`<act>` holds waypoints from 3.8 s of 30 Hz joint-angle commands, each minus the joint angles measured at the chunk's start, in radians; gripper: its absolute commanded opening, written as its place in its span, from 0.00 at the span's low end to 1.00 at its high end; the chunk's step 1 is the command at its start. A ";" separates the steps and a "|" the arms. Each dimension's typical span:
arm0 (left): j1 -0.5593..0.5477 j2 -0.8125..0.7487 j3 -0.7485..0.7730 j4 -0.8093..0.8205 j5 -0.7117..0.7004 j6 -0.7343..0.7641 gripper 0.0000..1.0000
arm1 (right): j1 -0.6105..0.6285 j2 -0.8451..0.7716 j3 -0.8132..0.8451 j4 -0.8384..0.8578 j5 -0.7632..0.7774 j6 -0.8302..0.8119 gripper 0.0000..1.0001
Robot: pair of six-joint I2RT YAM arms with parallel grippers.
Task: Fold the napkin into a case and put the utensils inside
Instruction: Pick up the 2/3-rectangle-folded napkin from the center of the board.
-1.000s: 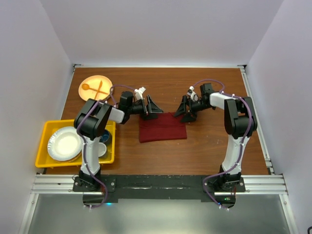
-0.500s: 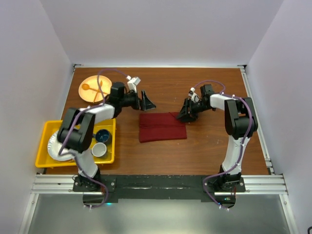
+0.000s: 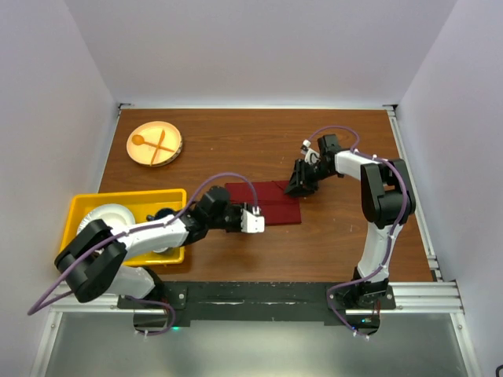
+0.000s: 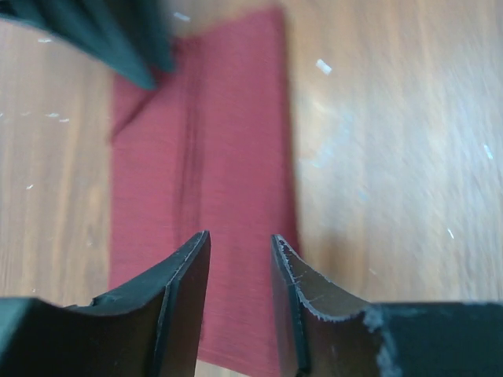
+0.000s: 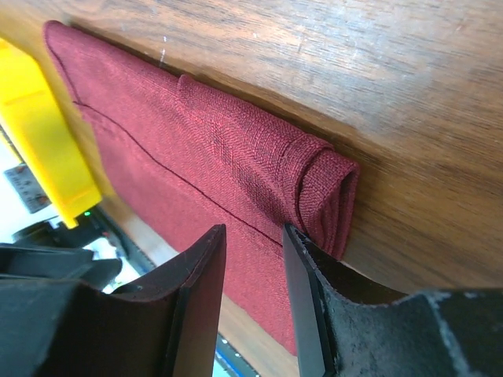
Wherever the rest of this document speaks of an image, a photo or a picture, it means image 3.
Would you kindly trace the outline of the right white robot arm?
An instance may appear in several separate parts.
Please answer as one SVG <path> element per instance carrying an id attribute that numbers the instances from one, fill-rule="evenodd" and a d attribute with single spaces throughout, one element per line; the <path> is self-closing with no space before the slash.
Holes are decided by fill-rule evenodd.
<path id="1" fill-rule="evenodd" d="M 314 194 L 319 182 L 337 176 L 360 182 L 362 213 L 368 222 L 362 257 L 350 282 L 328 289 L 329 300 L 345 308 L 366 309 L 387 294 L 389 262 L 396 238 L 416 208 L 406 163 L 343 148 L 335 134 L 318 138 L 318 150 L 306 139 L 285 189 L 291 197 Z"/>

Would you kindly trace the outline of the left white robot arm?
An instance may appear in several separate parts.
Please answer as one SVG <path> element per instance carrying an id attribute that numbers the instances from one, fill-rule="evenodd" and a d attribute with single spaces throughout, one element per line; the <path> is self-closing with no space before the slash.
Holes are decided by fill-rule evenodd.
<path id="1" fill-rule="evenodd" d="M 232 203 L 226 188 L 213 186 L 199 200 L 151 221 L 113 228 L 93 220 L 60 252 L 54 265 L 81 303 L 114 294 L 154 308 L 164 297 L 160 278 L 147 267 L 132 268 L 124 262 L 196 243 L 212 229 L 262 232 L 263 216 L 255 204 Z"/>

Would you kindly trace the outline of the dark red cloth napkin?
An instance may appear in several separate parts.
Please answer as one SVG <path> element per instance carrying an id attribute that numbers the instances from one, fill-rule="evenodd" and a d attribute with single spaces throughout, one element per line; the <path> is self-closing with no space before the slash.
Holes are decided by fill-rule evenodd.
<path id="1" fill-rule="evenodd" d="M 258 204 L 266 226 L 302 223 L 299 200 L 284 194 L 287 181 L 253 182 Z M 253 203 L 252 191 L 246 183 L 226 183 L 232 203 Z"/>

